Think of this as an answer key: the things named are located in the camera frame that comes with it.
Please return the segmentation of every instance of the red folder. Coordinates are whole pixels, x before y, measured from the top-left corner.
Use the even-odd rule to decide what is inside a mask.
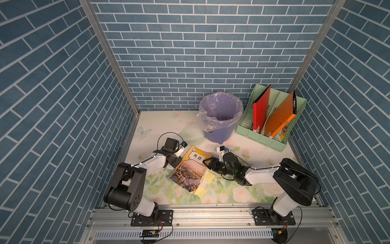
[[[271,85],[253,102],[253,131],[260,133],[267,118]]]

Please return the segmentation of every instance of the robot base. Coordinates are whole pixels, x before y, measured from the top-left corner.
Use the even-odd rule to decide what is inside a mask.
[[[131,226],[160,226],[161,225],[161,218],[163,219],[163,226],[171,226],[172,225],[172,218],[173,218],[173,210],[159,210],[157,221],[155,221],[155,224],[150,224],[152,222],[151,218],[146,217],[141,214],[134,213],[131,217]]]
[[[285,222],[287,222],[289,225],[295,225],[295,219],[292,212],[289,212],[289,214],[284,218],[275,218],[274,216],[269,216],[269,210],[262,208],[257,208],[252,210],[252,215],[255,221],[256,226],[264,226],[264,225],[281,225],[284,226]]]

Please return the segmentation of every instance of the vented metal panel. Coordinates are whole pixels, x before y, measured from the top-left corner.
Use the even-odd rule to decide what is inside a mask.
[[[95,240],[139,240],[142,230],[101,230],[96,232]],[[171,232],[168,227],[160,232],[163,238]],[[234,228],[234,229],[174,229],[166,239],[270,239],[270,228]]]

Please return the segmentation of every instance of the mounting plate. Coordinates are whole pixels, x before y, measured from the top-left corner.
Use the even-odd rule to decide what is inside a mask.
[[[155,225],[152,226],[161,226],[161,219],[163,219],[163,226],[171,226],[172,224],[172,218],[173,218],[173,210],[159,210],[158,211],[158,221]],[[133,216],[131,217],[131,226],[151,226],[149,221],[145,221],[145,217],[134,213]]]
[[[253,211],[253,219],[255,221],[256,226],[264,226],[264,225],[284,225],[284,221],[287,221],[289,225],[295,225],[295,218],[293,216],[293,212],[289,212],[289,214],[285,217],[285,219],[280,219],[278,224],[273,224],[268,219],[268,209],[264,211],[264,209],[259,208]]]

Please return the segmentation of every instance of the black cable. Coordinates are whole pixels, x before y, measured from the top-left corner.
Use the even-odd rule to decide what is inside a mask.
[[[162,134],[162,135],[158,138],[158,140],[157,140],[157,150],[158,150],[158,142],[160,141],[160,138],[161,138],[163,135],[168,134],[168,133],[176,134],[176,135],[178,135],[178,136],[181,138],[182,141],[184,141],[183,138],[182,138],[179,134],[177,134],[177,133],[175,133],[175,132],[165,132],[165,133]]]
[[[238,157],[239,159],[241,159],[244,163],[248,164],[247,162],[245,162],[242,158],[240,158],[240,157],[237,156],[236,154],[234,154],[234,153],[232,153],[232,154],[233,154],[234,156]],[[253,169],[253,170],[258,170],[258,169],[252,168],[252,166],[251,166],[250,164],[248,164],[248,165],[249,165],[249,167],[250,167],[251,169]],[[272,168],[277,168],[277,167],[282,167],[282,168],[291,169],[291,170],[296,171],[295,169],[290,168],[290,167],[286,167],[286,166],[274,166],[274,167],[260,168],[260,169],[272,169]],[[306,176],[308,176],[308,177],[310,177],[310,178],[312,178],[312,179],[317,183],[317,185],[319,185],[319,190],[318,190],[315,194],[321,192],[321,190],[322,190],[321,185],[320,185],[320,183],[318,182],[318,180],[317,180],[315,177],[313,177],[313,176],[311,176],[311,175],[309,175],[309,174],[303,173],[303,172],[299,172],[299,171],[297,171],[297,172],[298,172],[298,173],[301,173],[301,174],[303,174],[303,175],[306,175]]]
[[[132,213],[132,212],[129,211],[129,214],[127,215],[129,218],[132,218],[132,217],[130,216],[131,213]],[[141,221],[142,221],[142,222],[148,222],[148,219],[141,216]],[[149,226],[154,226],[154,225],[156,225],[156,224],[158,223],[158,221],[159,221],[159,218],[158,218],[153,224],[150,224],[150,223],[147,223],[147,224],[148,224]]]
[[[130,167],[130,169],[132,169],[133,167],[139,165],[140,163],[136,164],[136,165],[132,165]],[[124,210],[124,209],[113,209],[111,206],[110,206],[110,197],[111,197],[111,194],[112,192],[114,191],[115,188],[117,188],[117,186],[119,185],[119,183],[122,181],[123,177],[125,176],[125,174],[122,175],[122,177],[119,179],[118,183],[115,185],[114,188],[112,188],[112,190],[110,191],[110,193],[107,195],[107,205],[108,207],[111,209],[111,210],[114,210],[114,211],[121,211],[121,210]]]
[[[244,163],[248,164],[247,162],[245,162],[245,160],[243,160],[242,158],[240,158],[238,155],[232,153],[234,156],[238,157],[239,159],[241,159],[241,161],[243,161]],[[252,168],[252,166],[250,164],[248,164],[249,168],[253,169],[253,170],[260,170],[260,169],[273,169],[273,168],[279,168],[281,166],[272,166],[272,167],[267,167],[267,168],[259,168],[259,169],[255,169],[255,168]]]
[[[259,216],[259,215],[257,215],[257,214],[254,214],[254,211],[255,211],[256,209],[258,209],[258,208],[264,209],[264,213],[265,213],[265,215],[267,216],[267,219],[268,219],[269,222],[271,222],[271,223],[274,224],[274,225],[279,225],[279,223],[275,223],[275,222],[273,222],[273,221],[270,219],[270,217],[268,216],[267,210],[266,210],[264,207],[261,207],[261,206],[255,207],[255,208],[252,210],[252,215],[261,217],[261,216]]]
[[[298,206],[298,208],[301,210],[301,220],[299,221],[299,224],[298,224],[298,226],[296,227],[294,233],[293,233],[293,234],[291,235],[291,237],[290,237],[285,243],[283,243],[283,244],[286,244],[287,242],[289,242],[289,241],[291,240],[291,238],[295,235],[295,232],[298,230],[299,226],[301,225],[303,213],[302,213],[301,207]]]
[[[161,239],[159,239],[159,240],[156,240],[156,241],[153,242],[153,243],[156,243],[156,242],[158,242],[158,241],[160,241],[160,240],[163,240],[163,239],[169,237],[169,236],[173,233],[173,225],[172,225],[169,221],[166,221],[165,219],[162,219],[162,220],[164,220],[165,222],[168,222],[168,223],[171,225],[171,227],[172,227],[171,233],[169,233],[169,235],[167,235],[167,236],[165,236],[165,237],[163,237],[163,238],[161,238]]]
[[[290,167],[285,167],[285,166],[284,166],[284,168],[287,168],[287,169],[291,169],[291,170],[296,171],[295,169],[290,168]],[[301,174],[303,174],[303,175],[306,175],[306,176],[312,178],[312,179],[317,183],[317,185],[319,185],[319,190],[318,190],[315,194],[321,192],[321,190],[322,190],[321,185],[320,185],[320,183],[318,182],[318,180],[317,180],[315,177],[313,177],[313,176],[311,176],[311,175],[309,175],[309,174],[303,173],[303,172],[299,172],[299,171],[298,171],[298,173],[301,173]]]
[[[234,179],[227,179],[225,178],[222,174],[221,174],[222,178],[224,178],[225,180],[228,180],[228,181],[233,181]]]

